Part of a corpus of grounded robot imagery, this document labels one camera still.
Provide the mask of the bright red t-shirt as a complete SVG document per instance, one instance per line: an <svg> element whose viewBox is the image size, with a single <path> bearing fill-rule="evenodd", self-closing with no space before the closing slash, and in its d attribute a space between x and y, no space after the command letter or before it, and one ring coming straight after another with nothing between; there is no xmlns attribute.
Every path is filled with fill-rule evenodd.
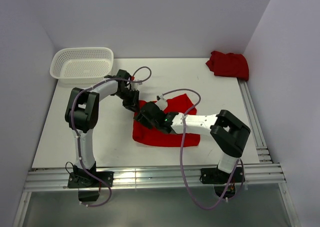
<svg viewBox="0 0 320 227"><path fill-rule="evenodd" d="M167 108L164 112L184 113L188 108L193 106L188 95L181 94L167 100ZM134 141L153 147L180 147L182 134L166 134L155 128L149 129L136 120L133 121L132 138Z"/></svg>

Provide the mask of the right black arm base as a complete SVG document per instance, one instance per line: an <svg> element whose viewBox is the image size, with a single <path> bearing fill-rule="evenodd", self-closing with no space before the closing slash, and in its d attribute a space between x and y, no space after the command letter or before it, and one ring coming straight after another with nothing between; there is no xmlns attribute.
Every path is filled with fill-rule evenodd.
<svg viewBox="0 0 320 227"><path fill-rule="evenodd" d="M225 188L224 184L227 183L231 174L225 173L219 170L217 167L201 168L200 173L201 175L199 181L204 185L214 185L215 194L220 197ZM236 167L227 191L224 194L224 198L233 197L237 192L236 184L240 183L243 185L244 182L245 175L243 169L241 167Z"/></svg>

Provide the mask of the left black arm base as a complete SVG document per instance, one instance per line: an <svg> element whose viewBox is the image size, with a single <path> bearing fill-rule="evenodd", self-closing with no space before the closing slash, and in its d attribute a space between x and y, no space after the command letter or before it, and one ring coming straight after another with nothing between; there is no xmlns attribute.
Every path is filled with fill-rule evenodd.
<svg viewBox="0 0 320 227"><path fill-rule="evenodd" d="M71 162L65 164L68 176L68 189L78 189L78 200L86 207L100 207L108 203L112 196L113 171L97 171L96 164L91 169L83 170ZM96 202L102 192L102 188L109 191L107 199L102 203Z"/></svg>

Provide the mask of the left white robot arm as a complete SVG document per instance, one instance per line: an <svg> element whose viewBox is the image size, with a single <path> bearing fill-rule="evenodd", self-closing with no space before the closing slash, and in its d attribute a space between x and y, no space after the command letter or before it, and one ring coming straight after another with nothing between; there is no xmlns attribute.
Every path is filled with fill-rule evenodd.
<svg viewBox="0 0 320 227"><path fill-rule="evenodd" d="M141 80L121 69L117 75L108 75L91 87L75 87L71 90L64 118L75 138L75 167L83 170L79 181L86 187L95 185L98 180L93 153L93 130L98 123L100 101L117 96L126 109L137 112L140 93L137 85L140 84Z"/></svg>

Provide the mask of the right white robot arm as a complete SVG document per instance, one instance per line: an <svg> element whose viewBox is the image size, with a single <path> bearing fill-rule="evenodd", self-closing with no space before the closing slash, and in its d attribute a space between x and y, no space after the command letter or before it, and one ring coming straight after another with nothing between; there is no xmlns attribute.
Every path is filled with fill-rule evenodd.
<svg viewBox="0 0 320 227"><path fill-rule="evenodd" d="M216 176L222 182L234 175L234 166L242 157L251 129L228 110L212 115L165 113L154 102L147 102L134 120L148 129L164 134L197 134L211 136L222 151Z"/></svg>

